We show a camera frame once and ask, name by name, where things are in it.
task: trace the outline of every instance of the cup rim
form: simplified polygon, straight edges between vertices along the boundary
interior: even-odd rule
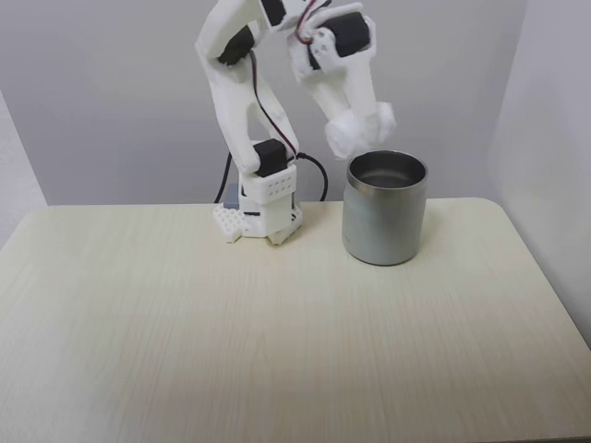
[[[351,172],[351,165],[353,164],[353,162],[355,160],[361,159],[363,157],[367,157],[370,156],[372,154],[397,154],[397,155],[403,155],[415,162],[418,162],[422,165],[422,167],[425,169],[425,174],[423,175],[423,178],[421,180],[419,180],[416,183],[413,183],[410,186],[405,186],[405,187],[380,187],[380,186],[374,186],[374,185],[370,185],[362,180],[360,180],[359,178],[355,177],[355,175]],[[347,164],[347,181],[349,182],[349,185],[351,185],[353,188],[357,189],[358,191],[363,191],[363,190],[367,190],[371,193],[374,192],[398,192],[398,191],[405,191],[405,190],[409,190],[412,189],[414,187],[418,187],[423,185],[428,178],[428,167],[425,164],[425,162],[423,162],[422,160],[418,159],[417,157],[415,157],[414,155],[411,155],[407,152],[402,152],[400,150],[371,150],[370,152],[366,152],[365,154],[359,155],[357,157],[354,157],[354,159],[351,159],[349,161],[349,163]]]

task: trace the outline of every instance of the black cable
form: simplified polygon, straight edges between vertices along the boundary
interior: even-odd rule
[[[313,162],[316,166],[318,166],[318,169],[320,169],[320,172],[322,173],[322,178],[324,179],[324,190],[322,191],[322,197],[320,197],[320,201],[326,200],[326,195],[329,192],[329,175],[326,174],[326,169],[324,169],[322,163],[320,163],[311,155],[305,154],[304,152],[300,152],[299,154],[297,154],[297,158],[308,160],[309,162]]]
[[[260,110],[262,111],[263,114],[265,114],[265,117],[267,117],[267,120],[269,120],[269,123],[271,123],[271,126],[273,126],[275,131],[277,131],[277,134],[279,134],[281,136],[281,138],[283,139],[283,141],[285,141],[285,143],[287,143],[287,146],[289,146],[289,149],[294,153],[294,158],[295,158],[297,156],[296,147],[292,144],[291,141],[289,141],[289,138],[287,138],[287,136],[275,124],[275,122],[273,122],[271,116],[269,114],[267,114],[267,111],[265,111],[265,108],[263,107],[262,103],[260,102],[259,86],[258,86],[259,81],[258,81],[258,69],[257,69],[257,56],[255,56],[254,51],[250,51],[250,61],[252,64],[252,87],[255,91],[255,97],[257,98],[257,103],[259,104]]]
[[[219,203],[222,199],[223,190],[225,189],[225,184],[228,181],[228,174],[230,173],[230,165],[232,164],[232,154],[228,152],[228,160],[225,161],[225,170],[223,171],[223,179],[222,185],[220,186],[220,190],[218,191],[218,197],[215,198],[214,203]]]

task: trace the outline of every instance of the perforated white bracket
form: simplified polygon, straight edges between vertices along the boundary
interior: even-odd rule
[[[226,209],[223,204],[215,207],[213,219],[220,226],[226,243],[235,242],[242,236],[242,232],[247,229],[244,213],[241,210]]]
[[[274,245],[282,244],[302,225],[304,214],[302,210],[295,206],[292,209],[291,224],[281,231],[269,235],[269,239]],[[248,223],[248,219],[254,220],[254,217],[246,216],[241,210],[229,210],[222,205],[216,206],[213,210],[213,219],[220,227],[226,243],[234,243],[240,237],[257,237],[261,238],[259,230],[255,225]]]

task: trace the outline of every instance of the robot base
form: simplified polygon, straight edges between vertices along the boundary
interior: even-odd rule
[[[295,205],[292,209],[292,223],[272,235],[263,235],[258,232],[258,218],[259,216],[245,215],[242,210],[229,210],[224,208],[223,204],[213,210],[213,219],[220,226],[226,243],[234,243],[240,237],[264,238],[268,236],[274,245],[280,245],[302,225],[304,214]]]

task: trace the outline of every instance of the red wire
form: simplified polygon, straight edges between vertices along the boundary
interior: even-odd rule
[[[265,108],[262,106],[262,103],[260,102],[259,85],[258,85],[259,82],[257,81],[257,57],[255,56],[255,53],[253,51],[250,51],[250,60],[252,62],[252,86],[254,87],[255,97],[257,97],[257,102],[259,103],[260,109],[267,117],[267,120],[269,120],[269,123],[271,123],[271,125],[275,128],[275,131],[277,131],[277,133],[281,136],[281,138],[285,141],[285,143],[287,143],[287,146],[289,146],[290,150],[292,150],[292,152],[294,153],[294,159],[295,159],[295,158],[297,158],[296,147],[292,144],[291,141],[289,141],[289,138],[287,138],[285,136],[285,134],[275,124],[275,122],[272,121],[271,117],[267,114],[267,111],[265,111]]]
[[[299,21],[297,22],[297,28],[295,28],[295,37],[297,38],[297,40],[300,43],[305,44],[307,46],[309,46],[310,44],[312,44],[312,39],[304,39],[301,36],[300,31],[302,30],[302,25],[305,22],[305,18],[307,18],[308,13],[312,9],[312,7],[314,5],[316,5],[316,2],[317,1],[318,0],[312,0],[310,3],[308,3],[308,6],[306,6],[306,9],[304,10],[304,14],[302,14],[302,17],[300,17],[299,18]]]

